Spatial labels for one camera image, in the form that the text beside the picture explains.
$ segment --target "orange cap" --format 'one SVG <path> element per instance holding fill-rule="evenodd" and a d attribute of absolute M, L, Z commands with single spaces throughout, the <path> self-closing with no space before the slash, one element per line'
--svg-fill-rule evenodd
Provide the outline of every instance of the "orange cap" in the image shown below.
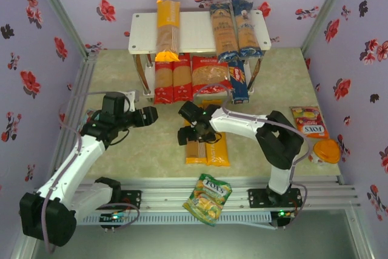
<path fill-rule="evenodd" d="M 317 142 L 314 145 L 314 152 L 319 158 L 330 164 L 338 163 L 341 158 L 341 149 L 332 139 Z"/>

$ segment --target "brand logo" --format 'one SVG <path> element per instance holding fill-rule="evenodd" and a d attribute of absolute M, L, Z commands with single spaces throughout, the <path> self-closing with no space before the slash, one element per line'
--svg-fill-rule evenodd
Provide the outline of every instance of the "brand logo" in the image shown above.
<path fill-rule="evenodd" d="M 204 180 L 204 187 L 209 188 L 210 190 L 220 194 L 220 195 L 225 195 L 226 191 L 223 189 L 221 186 L 218 186 L 217 184 L 205 179 Z"/>

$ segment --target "yellow package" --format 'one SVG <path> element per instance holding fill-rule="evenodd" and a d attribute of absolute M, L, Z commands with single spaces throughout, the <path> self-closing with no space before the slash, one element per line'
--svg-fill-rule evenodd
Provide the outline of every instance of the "yellow package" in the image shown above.
<path fill-rule="evenodd" d="M 179 61 L 179 5 L 180 2 L 158 0 L 158 39 L 156 62 Z"/>

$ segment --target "white shelf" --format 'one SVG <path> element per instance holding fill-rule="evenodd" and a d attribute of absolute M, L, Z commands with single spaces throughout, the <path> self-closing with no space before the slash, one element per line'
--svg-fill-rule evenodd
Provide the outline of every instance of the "white shelf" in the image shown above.
<path fill-rule="evenodd" d="M 146 66 L 145 71 L 144 71 L 145 78 L 147 79 L 147 83 L 149 85 L 151 92 L 149 94 L 145 94 L 143 92 L 143 95 L 148 97 L 148 98 L 153 98 L 155 96 L 155 63 L 152 62 L 152 64 L 153 64 L 152 67 Z M 244 71 L 245 71 L 245 78 L 246 78 L 247 85 L 248 85 L 248 83 L 250 81 L 250 77 L 252 76 L 252 74 L 250 72 L 249 60 L 245 61 L 245 63 L 244 63 Z M 252 91 L 248 92 L 248 94 L 251 95 L 253 92 L 254 92 L 254 89 L 252 89 Z M 198 95 L 198 97 L 204 98 L 204 99 L 208 99 L 208 98 L 214 99 L 214 98 L 223 97 L 223 96 L 227 96 L 227 93 L 226 92 L 219 92 L 219 93 L 199 94 Z"/>
<path fill-rule="evenodd" d="M 128 50 L 133 55 L 156 53 L 156 12 L 134 13 L 132 16 Z M 263 13 L 252 10 L 252 21 L 261 50 L 271 48 Z M 180 45 L 181 53 L 215 52 L 212 23 L 209 12 L 180 13 Z"/>

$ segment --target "blue pasta package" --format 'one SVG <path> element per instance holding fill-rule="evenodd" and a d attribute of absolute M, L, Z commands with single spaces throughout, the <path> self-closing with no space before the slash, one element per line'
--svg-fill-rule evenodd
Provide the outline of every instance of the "blue pasta package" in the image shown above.
<path fill-rule="evenodd" d="M 234 104 L 248 103 L 249 95 L 244 71 L 244 62 L 229 62 L 230 83 L 233 86 L 232 98 Z"/>

